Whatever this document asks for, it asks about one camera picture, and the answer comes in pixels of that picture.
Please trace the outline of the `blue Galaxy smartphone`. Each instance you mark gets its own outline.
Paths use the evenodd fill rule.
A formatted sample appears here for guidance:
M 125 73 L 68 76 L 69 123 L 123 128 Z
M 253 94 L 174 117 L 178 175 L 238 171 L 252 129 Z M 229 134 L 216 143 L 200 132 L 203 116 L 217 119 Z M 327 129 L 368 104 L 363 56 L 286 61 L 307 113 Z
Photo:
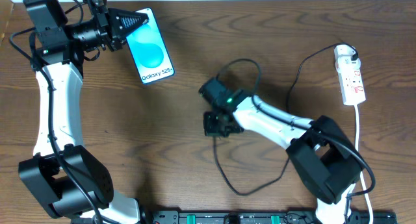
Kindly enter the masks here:
M 151 8 L 137 10 L 145 13 L 148 22 L 127 37 L 137 73 L 143 84 L 150 84 L 175 74 L 170 55 L 165 46 L 157 20 Z

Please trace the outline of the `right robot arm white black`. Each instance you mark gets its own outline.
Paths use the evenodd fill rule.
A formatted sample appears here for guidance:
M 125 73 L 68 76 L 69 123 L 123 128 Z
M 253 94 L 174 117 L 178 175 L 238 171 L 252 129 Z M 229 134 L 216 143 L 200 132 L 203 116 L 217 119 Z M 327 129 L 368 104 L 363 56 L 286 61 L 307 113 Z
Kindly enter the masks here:
M 252 131 L 287 153 L 304 186 L 317 198 L 321 223 L 347 223 L 350 200 L 364 161 L 334 122 L 300 118 L 264 103 L 246 91 L 228 89 L 216 77 L 199 89 L 212 110 L 203 115 L 206 136 Z

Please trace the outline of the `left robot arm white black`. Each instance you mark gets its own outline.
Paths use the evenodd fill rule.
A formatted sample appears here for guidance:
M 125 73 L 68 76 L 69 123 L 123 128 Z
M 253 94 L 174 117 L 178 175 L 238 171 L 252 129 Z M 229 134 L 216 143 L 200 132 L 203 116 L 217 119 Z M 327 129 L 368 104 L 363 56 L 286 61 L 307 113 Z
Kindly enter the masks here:
M 33 23 L 28 55 L 40 89 L 40 121 L 32 158 L 18 165 L 21 181 L 53 219 L 72 223 L 152 223 L 135 198 L 114 189 L 108 169 L 85 148 L 80 114 L 87 53 L 117 51 L 148 23 L 147 14 L 81 0 L 90 20 L 71 24 L 58 0 L 23 0 Z

